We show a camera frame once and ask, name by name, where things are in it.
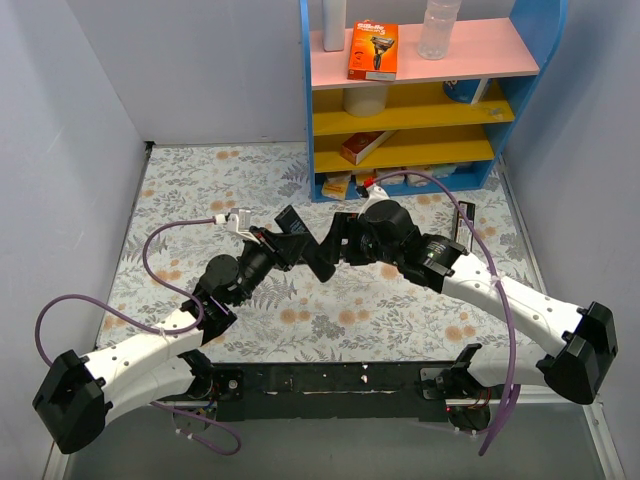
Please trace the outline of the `large black remote control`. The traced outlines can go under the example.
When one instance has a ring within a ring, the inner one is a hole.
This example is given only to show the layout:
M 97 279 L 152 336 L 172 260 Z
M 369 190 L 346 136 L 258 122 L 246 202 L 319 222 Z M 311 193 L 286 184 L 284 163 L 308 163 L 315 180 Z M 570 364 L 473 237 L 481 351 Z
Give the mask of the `large black remote control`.
M 276 217 L 275 222 L 283 233 L 309 233 L 297 211 L 292 205 L 287 205 Z

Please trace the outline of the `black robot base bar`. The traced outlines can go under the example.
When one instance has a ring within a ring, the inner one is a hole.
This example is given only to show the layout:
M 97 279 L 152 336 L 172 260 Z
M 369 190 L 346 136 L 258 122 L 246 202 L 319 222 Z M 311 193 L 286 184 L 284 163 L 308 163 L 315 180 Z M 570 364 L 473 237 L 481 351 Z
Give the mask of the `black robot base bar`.
M 213 363 L 174 400 L 217 420 L 417 419 L 482 430 L 500 387 L 463 380 L 452 361 Z

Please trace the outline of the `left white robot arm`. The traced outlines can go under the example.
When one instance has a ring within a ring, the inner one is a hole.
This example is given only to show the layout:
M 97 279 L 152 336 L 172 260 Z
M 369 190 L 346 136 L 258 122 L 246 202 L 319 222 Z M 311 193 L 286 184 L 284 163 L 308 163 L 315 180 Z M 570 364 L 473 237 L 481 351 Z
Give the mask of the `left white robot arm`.
M 200 347 L 236 321 L 233 307 L 250 299 L 271 270 L 305 264 L 322 282 L 335 272 L 305 227 L 239 234 L 242 253 L 213 257 L 186 302 L 164 320 L 109 348 L 44 360 L 48 371 L 32 405 L 62 453 L 85 448 L 111 421 L 146 404 L 182 394 L 205 398 L 216 382 Z

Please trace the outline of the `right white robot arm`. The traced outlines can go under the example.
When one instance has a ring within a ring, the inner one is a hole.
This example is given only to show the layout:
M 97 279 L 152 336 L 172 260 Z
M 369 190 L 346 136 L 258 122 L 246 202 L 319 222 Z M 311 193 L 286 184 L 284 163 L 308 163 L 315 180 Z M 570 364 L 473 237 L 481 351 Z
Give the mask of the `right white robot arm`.
M 464 397 L 513 383 L 547 386 L 589 405 L 618 353 L 608 307 L 560 301 L 501 277 L 464 246 L 421 233 L 393 200 L 371 203 L 360 213 L 335 214 L 319 256 L 332 264 L 393 265 L 409 282 L 475 306 L 533 340 L 523 350 L 465 348 L 448 375 Z

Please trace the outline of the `yellow small box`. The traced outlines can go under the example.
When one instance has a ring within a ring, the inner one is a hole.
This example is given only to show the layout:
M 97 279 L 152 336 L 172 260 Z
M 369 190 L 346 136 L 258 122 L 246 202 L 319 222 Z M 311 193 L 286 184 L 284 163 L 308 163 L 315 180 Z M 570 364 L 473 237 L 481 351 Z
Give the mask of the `yellow small box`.
M 333 200 L 343 201 L 347 197 L 351 174 L 334 172 L 327 174 L 322 184 L 321 194 Z

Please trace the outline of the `floral table mat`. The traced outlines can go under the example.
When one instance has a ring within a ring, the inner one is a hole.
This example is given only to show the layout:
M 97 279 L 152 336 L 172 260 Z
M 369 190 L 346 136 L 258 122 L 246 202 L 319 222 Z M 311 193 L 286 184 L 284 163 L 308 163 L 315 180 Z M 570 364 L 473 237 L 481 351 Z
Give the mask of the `floral table mat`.
M 104 348 L 153 325 L 191 290 L 208 261 L 236 256 L 241 240 L 209 223 L 248 208 L 274 227 L 293 206 L 317 238 L 355 201 L 310 199 L 306 148 L 298 143 L 152 149 L 111 290 Z M 448 360 L 471 343 L 504 347 L 506 325 L 482 310 L 417 287 L 396 268 L 341 265 L 327 282 L 305 266 L 272 271 L 236 309 L 236 322 L 206 346 L 220 362 Z

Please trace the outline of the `red white long box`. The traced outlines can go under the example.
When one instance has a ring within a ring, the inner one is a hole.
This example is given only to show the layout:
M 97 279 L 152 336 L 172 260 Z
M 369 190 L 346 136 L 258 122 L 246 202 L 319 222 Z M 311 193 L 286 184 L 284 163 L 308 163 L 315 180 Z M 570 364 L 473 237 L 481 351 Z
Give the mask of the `red white long box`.
M 342 143 L 340 156 L 353 165 L 359 165 L 395 133 L 396 130 L 355 133 Z

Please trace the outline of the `black battery package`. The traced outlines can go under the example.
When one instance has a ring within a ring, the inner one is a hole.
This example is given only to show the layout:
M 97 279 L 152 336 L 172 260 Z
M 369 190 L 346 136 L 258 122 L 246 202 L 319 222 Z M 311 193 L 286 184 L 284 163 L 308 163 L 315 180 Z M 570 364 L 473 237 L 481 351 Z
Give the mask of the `black battery package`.
M 475 223 L 476 205 L 466 201 L 459 201 L 459 205 L 470 224 L 473 225 Z M 474 237 L 472 230 L 457 209 L 454 210 L 452 234 L 452 239 L 456 243 L 463 245 L 468 252 L 473 251 Z

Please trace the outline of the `light blue small box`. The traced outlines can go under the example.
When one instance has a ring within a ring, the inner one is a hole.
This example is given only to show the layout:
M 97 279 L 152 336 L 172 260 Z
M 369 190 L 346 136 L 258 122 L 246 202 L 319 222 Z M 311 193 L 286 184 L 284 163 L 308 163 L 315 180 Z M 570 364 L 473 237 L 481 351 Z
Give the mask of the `light blue small box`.
M 453 163 L 438 164 L 432 167 L 431 175 L 434 178 L 446 178 L 455 173 L 458 166 Z

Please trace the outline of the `white cylinder container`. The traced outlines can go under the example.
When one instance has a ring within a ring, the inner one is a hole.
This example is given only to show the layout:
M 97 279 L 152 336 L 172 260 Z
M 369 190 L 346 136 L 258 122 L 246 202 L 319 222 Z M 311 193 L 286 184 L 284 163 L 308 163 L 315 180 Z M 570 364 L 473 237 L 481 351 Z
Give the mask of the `white cylinder container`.
M 348 114 L 360 118 L 378 115 L 386 107 L 388 91 L 387 86 L 345 89 L 342 100 L 343 109 Z

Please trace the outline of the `blue shelf unit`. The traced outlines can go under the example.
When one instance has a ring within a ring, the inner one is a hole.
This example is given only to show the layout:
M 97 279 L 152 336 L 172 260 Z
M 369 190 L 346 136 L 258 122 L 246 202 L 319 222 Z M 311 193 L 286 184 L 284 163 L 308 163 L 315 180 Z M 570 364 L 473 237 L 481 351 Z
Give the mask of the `blue shelf unit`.
M 522 130 L 562 40 L 568 7 L 566 1 L 517 1 L 505 17 L 459 21 L 441 60 L 418 55 L 421 25 L 402 24 L 396 80 L 375 82 L 347 79 L 352 32 L 345 32 L 342 51 L 326 52 L 321 32 L 310 26 L 307 2 L 300 2 L 311 200 L 330 201 L 321 194 L 327 174 L 392 167 L 403 167 L 406 175 L 411 167 L 453 163 L 455 173 L 442 180 L 447 188 L 482 188 Z M 485 78 L 491 86 L 473 105 L 454 102 L 443 91 L 445 81 Z M 343 109 L 345 89 L 381 86 L 389 91 L 380 114 L 360 118 Z M 340 156 L 353 134 L 386 130 L 396 133 L 359 165 Z

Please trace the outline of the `orange razor box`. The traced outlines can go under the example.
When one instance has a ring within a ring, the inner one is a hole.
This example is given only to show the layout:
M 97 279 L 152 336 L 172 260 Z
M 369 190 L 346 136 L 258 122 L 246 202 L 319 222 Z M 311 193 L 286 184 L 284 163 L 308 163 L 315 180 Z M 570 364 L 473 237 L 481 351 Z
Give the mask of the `orange razor box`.
M 393 82 L 398 69 L 399 25 L 358 21 L 352 30 L 347 79 Z

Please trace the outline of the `blue white packet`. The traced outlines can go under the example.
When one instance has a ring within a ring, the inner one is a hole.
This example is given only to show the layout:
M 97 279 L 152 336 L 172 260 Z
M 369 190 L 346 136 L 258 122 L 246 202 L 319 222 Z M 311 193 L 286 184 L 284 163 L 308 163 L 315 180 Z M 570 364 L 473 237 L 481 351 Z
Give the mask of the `blue white packet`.
M 473 105 L 484 98 L 491 83 L 487 78 L 449 80 L 443 83 L 443 91 L 454 102 Z

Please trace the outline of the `white tall bottle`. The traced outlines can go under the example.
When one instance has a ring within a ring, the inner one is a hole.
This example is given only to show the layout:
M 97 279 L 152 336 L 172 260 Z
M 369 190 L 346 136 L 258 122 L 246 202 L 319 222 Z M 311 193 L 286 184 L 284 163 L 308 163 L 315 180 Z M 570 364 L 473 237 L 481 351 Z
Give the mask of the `white tall bottle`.
M 344 49 L 345 23 L 346 0 L 323 0 L 323 48 L 326 52 Z

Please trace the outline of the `clear plastic bottle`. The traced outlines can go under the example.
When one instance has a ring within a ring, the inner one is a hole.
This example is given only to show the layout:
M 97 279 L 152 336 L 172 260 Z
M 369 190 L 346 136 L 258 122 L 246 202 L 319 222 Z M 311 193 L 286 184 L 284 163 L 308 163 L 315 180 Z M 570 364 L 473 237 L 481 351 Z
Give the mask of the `clear plastic bottle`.
M 440 60 L 447 55 L 461 3 L 461 0 L 427 1 L 417 48 L 422 58 Z

